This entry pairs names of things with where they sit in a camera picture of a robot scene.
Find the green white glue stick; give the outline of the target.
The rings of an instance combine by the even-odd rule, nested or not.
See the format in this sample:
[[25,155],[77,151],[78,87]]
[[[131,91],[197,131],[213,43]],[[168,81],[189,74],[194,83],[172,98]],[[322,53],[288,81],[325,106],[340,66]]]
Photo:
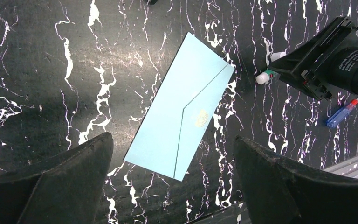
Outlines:
[[255,80],[257,84],[266,84],[269,80],[273,79],[278,75],[277,72],[272,70],[265,70],[264,72],[260,73],[258,76],[256,76]]

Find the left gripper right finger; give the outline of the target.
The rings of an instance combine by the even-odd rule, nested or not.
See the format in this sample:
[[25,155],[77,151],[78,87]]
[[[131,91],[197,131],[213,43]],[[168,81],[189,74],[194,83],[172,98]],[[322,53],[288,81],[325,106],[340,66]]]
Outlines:
[[244,201],[254,224],[358,224],[358,179],[325,172],[237,136]]

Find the light green envelope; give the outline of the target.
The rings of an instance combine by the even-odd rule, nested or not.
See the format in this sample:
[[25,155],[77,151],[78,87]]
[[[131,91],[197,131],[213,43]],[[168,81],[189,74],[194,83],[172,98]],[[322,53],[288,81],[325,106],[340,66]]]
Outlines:
[[233,73],[187,33],[124,160],[182,181]]

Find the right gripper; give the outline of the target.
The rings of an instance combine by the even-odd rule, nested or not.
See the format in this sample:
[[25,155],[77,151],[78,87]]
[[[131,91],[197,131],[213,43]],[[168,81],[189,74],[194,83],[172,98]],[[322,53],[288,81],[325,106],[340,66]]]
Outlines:
[[328,83],[330,66],[347,48],[358,48],[357,25],[348,17],[337,17],[308,42],[271,62],[269,70],[294,82],[302,92],[318,101],[331,99],[336,88]]

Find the white glue stick cap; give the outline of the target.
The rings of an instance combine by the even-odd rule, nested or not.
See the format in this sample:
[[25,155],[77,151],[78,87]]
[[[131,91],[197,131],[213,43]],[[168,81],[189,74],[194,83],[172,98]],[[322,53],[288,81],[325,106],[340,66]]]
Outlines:
[[282,58],[282,57],[284,57],[284,56],[286,56],[286,55],[287,55],[287,54],[286,54],[285,51],[275,52],[275,53],[272,53],[272,54],[270,55],[270,60],[271,60],[271,62],[274,62],[274,61],[276,61],[276,60],[278,60],[278,59],[280,59],[280,58]]

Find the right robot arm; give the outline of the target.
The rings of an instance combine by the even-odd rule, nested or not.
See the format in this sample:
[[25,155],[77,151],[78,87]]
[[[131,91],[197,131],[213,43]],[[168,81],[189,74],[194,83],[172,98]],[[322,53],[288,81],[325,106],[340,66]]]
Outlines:
[[337,17],[268,69],[316,100],[330,100],[340,89],[358,95],[358,26],[349,17]]

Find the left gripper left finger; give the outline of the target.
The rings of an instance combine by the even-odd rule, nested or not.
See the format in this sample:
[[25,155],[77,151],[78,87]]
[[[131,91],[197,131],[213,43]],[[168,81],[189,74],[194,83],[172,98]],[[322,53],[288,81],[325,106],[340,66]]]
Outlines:
[[38,163],[0,176],[0,224],[91,224],[114,140],[105,132]]

